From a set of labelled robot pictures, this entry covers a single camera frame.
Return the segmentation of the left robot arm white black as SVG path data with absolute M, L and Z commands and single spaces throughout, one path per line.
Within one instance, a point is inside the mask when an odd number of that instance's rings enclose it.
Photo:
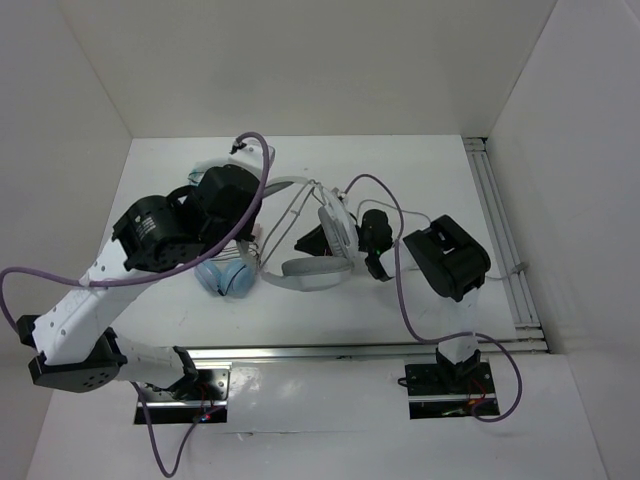
M 186 348 L 132 341 L 112 325 L 151 285 L 193 268 L 231 241 L 248 243 L 267 179 L 266 172 L 255 175 L 238 165 L 213 166 L 196 185 L 134 202 L 80 279 L 42 273 L 71 289 L 47 313 L 16 323 L 20 341 L 36 352 L 28 364 L 32 382 L 86 393 L 119 380 L 176 399 L 193 394 L 199 373 Z

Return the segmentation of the grey white headphones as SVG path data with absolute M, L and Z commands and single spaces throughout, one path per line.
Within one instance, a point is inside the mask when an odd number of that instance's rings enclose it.
M 350 278 L 359 255 L 358 231 L 354 216 L 346 206 L 346 194 L 313 179 L 289 176 L 269 180 L 264 196 L 269 197 L 294 184 L 301 186 L 299 193 L 307 199 L 319 200 L 319 225 L 295 242 L 294 250 L 305 256 L 282 263 L 280 274 L 267 270 L 271 255 L 261 252 L 259 274 L 264 282 L 291 291 L 334 288 Z

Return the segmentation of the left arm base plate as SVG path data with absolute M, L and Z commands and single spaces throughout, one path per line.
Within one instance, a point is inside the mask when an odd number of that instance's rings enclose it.
M 223 424 L 228 418 L 230 362 L 198 366 L 198 380 L 186 393 L 170 393 L 141 385 L 153 425 Z

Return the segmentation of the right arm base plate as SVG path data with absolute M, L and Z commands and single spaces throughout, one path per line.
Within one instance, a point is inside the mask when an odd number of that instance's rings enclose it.
M 478 368 L 456 386 L 445 384 L 442 369 L 435 363 L 406 364 L 397 380 L 408 396 L 411 420 L 479 416 L 497 417 L 500 409 L 490 365 Z

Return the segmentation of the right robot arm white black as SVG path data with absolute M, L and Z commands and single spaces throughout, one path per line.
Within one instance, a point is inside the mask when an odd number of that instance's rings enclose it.
M 436 341 L 436 379 L 444 390 L 460 391 L 480 364 L 474 316 L 479 289 L 491 266 L 488 253 L 448 215 L 394 242 L 386 212 L 369 209 L 356 233 L 357 251 L 364 255 L 372 278 L 388 282 L 417 269 L 449 302 L 448 330 Z

